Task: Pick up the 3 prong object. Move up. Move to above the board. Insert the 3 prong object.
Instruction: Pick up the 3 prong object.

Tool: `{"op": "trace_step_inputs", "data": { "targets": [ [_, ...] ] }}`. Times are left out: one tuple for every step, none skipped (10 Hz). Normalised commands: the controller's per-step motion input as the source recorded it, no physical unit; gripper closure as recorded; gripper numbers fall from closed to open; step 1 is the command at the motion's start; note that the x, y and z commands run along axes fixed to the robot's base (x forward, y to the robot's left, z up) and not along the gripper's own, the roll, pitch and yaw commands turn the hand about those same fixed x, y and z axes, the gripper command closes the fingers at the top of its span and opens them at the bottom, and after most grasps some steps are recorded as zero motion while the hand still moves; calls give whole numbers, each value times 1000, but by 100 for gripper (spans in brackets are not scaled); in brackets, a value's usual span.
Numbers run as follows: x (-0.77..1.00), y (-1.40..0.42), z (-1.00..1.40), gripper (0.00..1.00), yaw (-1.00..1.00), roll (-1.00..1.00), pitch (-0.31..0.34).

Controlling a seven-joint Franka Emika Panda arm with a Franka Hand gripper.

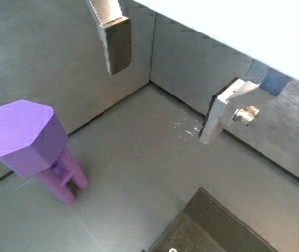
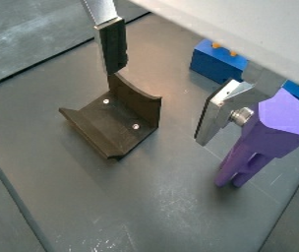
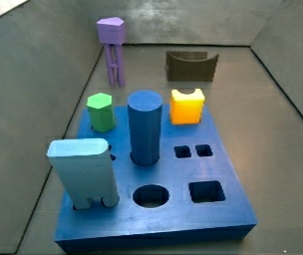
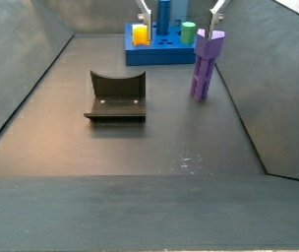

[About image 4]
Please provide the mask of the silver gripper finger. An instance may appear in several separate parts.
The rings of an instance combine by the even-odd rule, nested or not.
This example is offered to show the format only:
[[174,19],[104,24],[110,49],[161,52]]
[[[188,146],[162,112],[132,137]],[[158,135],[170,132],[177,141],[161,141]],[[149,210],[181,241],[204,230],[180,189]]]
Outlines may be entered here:
[[148,8],[144,0],[134,0],[138,7],[140,13],[137,14],[137,19],[146,26],[146,40],[152,40],[152,11]]
[[227,4],[231,0],[217,0],[213,7],[208,10],[208,22],[207,22],[207,37],[209,40],[212,38],[212,32],[215,25],[223,20],[223,13]]

